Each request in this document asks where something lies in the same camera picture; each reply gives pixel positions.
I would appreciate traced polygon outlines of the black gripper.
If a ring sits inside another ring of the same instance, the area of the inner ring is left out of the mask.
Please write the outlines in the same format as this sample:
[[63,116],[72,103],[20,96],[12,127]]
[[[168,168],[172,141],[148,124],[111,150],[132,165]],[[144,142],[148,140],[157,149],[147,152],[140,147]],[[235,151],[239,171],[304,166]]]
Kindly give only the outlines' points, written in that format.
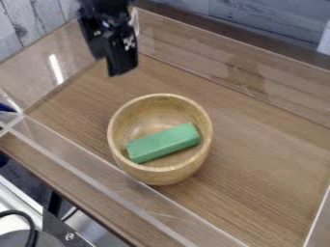
[[[137,66],[136,35],[132,26],[127,24],[129,0],[77,0],[77,2],[79,25],[91,54],[99,60],[105,53],[108,75],[121,75]],[[99,20],[108,20],[112,24],[103,22],[104,32]]]

